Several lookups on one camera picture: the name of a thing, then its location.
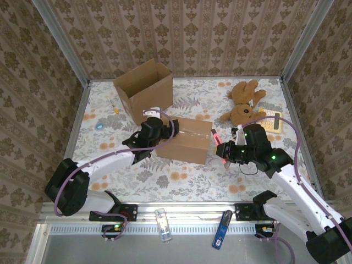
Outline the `floral white tablecloth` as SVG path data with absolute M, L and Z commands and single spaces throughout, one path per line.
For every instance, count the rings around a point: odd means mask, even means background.
M 232 108 L 227 93 L 238 82 L 235 78 L 175 78 L 174 103 L 167 114 L 211 122 L 221 139 L 228 141 L 232 125 L 220 122 L 219 117 Z M 119 114 L 114 113 L 108 97 Z M 97 123 L 104 124 L 104 129 L 96 130 Z M 137 130 L 113 83 L 92 82 L 73 159 L 91 160 L 109 153 Z M 265 190 L 274 192 L 284 201 L 289 200 L 289 196 L 253 164 L 233 164 L 225 169 L 215 155 L 214 143 L 210 144 L 203 165 L 152 155 L 132 167 L 104 175 L 93 183 L 92 189 L 108 190 L 123 202 L 250 201 Z

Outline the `aluminium table edge rail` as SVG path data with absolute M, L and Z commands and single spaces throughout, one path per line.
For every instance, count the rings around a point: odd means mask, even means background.
M 73 159 L 73 154 L 75 151 L 80 127 L 89 99 L 90 90 L 91 84 L 89 83 L 88 87 L 86 89 L 83 89 L 82 97 L 79 102 L 78 110 L 74 119 L 71 134 L 64 154 L 64 159 L 59 163 L 59 165 L 55 169 L 49 183 L 45 188 L 45 193 L 48 195 L 52 202 L 55 202 L 56 196 L 59 193 L 59 190 L 66 178 L 72 173 L 72 171 L 79 167 L 78 161 L 75 161 Z
M 318 176 L 316 174 L 316 170 L 315 170 L 311 155 L 309 153 L 309 148 L 307 146 L 307 143 L 306 143 L 306 140 L 305 140 L 305 137 L 303 134 L 303 130 L 301 128 L 301 124 L 299 121 L 298 114 L 296 112 L 296 108 L 295 108 L 293 99 L 291 97 L 287 82 L 283 77 L 280 77 L 280 84 L 282 87 L 284 98 L 287 103 L 287 107 L 288 107 L 288 111 L 290 113 L 291 120 L 298 130 L 299 139 L 300 139 L 300 153 L 302 155 L 302 158 L 303 158 L 306 170 L 307 170 L 308 178 L 312 182 L 312 186 L 315 188 L 317 193 L 324 199 L 325 197 L 324 197 L 322 188 L 320 186 L 320 182 L 319 182 Z

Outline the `blue handheld device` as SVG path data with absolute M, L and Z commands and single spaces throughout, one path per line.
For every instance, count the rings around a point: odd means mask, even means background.
M 219 250 L 222 246 L 224 237 L 226 235 L 226 232 L 228 230 L 230 221 L 232 219 L 233 212 L 231 210 L 226 210 L 222 214 L 221 221 L 219 223 L 219 226 L 217 228 L 216 234 L 214 236 L 214 240 L 212 242 L 212 247 Z

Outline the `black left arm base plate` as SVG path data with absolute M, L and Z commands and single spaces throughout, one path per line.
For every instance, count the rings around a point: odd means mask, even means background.
M 92 222 L 123 222 L 123 215 L 128 222 L 135 222 L 138 216 L 138 205 L 137 204 L 121 204 L 120 206 L 114 206 L 107 215 L 102 215 L 101 213 L 96 213 L 94 211 L 90 212 L 89 221 Z

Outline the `brown teddy bear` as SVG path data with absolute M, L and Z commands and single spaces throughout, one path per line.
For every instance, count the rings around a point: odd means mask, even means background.
M 234 126 L 244 125 L 253 120 L 266 116 L 266 112 L 255 111 L 259 101 L 266 96 L 266 91 L 255 91 L 259 82 L 257 80 L 241 81 L 236 84 L 227 97 L 232 99 L 234 107 L 231 111 L 220 116 L 221 122 L 231 121 Z

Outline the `tall brown cardboard box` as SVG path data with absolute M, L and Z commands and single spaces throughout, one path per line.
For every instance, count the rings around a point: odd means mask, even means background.
M 113 84 L 125 111 L 137 126 L 146 120 L 144 110 L 152 107 L 165 110 L 173 105 L 172 74 L 154 59 L 116 78 Z

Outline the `yellow handled screwdriver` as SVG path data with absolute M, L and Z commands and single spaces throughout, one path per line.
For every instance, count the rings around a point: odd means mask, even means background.
M 115 104 L 112 102 L 112 100 L 108 97 L 107 100 L 109 101 L 109 103 L 112 105 L 114 113 L 115 114 L 119 114 L 119 111 L 117 109 L 117 107 L 115 106 Z

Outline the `long brown cardboard box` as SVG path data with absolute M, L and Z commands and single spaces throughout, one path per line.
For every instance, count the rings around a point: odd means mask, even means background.
M 165 146 L 156 149 L 160 158 L 205 164 L 211 141 L 212 123 L 203 120 L 172 117 L 179 123 L 179 133 Z

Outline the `yellow calculator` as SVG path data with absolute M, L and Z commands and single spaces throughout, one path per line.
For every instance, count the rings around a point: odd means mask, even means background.
M 266 132 L 281 134 L 283 131 L 283 121 L 281 119 L 277 119 L 277 117 L 283 118 L 283 114 L 278 111 L 268 110 L 264 108 L 260 108 L 259 112 L 265 112 L 266 118 L 259 120 L 259 123 Z

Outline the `small green lit circuit board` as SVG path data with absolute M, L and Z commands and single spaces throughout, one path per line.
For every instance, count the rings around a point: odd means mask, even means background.
M 102 233 L 113 233 L 119 234 L 123 230 L 124 225 L 121 223 L 115 224 L 103 224 L 101 227 Z
M 255 237 L 257 238 L 271 238 L 274 236 L 276 229 L 274 224 L 256 224 L 255 225 L 256 233 Z

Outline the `aluminium frame post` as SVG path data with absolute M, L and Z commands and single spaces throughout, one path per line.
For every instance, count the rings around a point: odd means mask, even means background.
M 310 43 L 316 35 L 324 18 L 328 14 L 334 0 L 319 0 L 313 13 L 311 14 L 284 70 L 281 74 L 282 81 L 288 82 L 294 74 L 297 66 L 301 62 L 303 55 L 307 51 Z
M 83 89 L 86 89 L 89 85 L 90 80 L 90 78 L 88 77 L 88 73 L 84 69 L 78 57 L 78 54 L 74 51 L 74 48 L 69 41 L 68 35 L 64 32 L 63 27 L 60 25 L 48 1 L 32 0 L 32 2 L 38 10 L 40 16 L 43 18 L 49 31 L 51 32 L 59 48 L 63 52 L 65 58 L 69 62 L 76 77 L 82 84 Z

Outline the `pink utility knife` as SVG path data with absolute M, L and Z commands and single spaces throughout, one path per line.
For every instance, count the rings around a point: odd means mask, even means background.
M 215 129 L 212 129 L 211 133 L 212 133 L 212 136 L 213 136 L 213 139 L 214 139 L 214 142 L 215 142 L 216 146 L 219 145 L 219 144 L 224 143 L 222 141 L 221 137 L 219 136 L 219 134 L 216 132 Z M 221 161 L 222 161 L 222 164 L 223 164 L 224 168 L 228 169 L 229 166 L 230 166 L 230 161 L 228 161 L 228 159 L 226 161 L 221 159 Z

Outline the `aluminium extrusion beam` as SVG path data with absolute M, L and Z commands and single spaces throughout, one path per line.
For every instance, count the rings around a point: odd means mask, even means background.
M 163 208 L 170 224 L 217 223 L 226 210 L 236 211 L 232 202 L 136 202 L 137 217 L 135 224 L 155 224 L 155 210 Z M 38 219 L 39 223 L 83 224 L 89 223 L 88 212 L 78 212 L 72 216 L 58 217 L 53 212 L 52 203 L 44 203 Z

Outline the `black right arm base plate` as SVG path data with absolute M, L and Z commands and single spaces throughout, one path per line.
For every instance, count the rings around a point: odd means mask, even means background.
M 273 221 L 269 217 L 262 204 L 259 203 L 235 203 L 235 216 L 237 221 Z

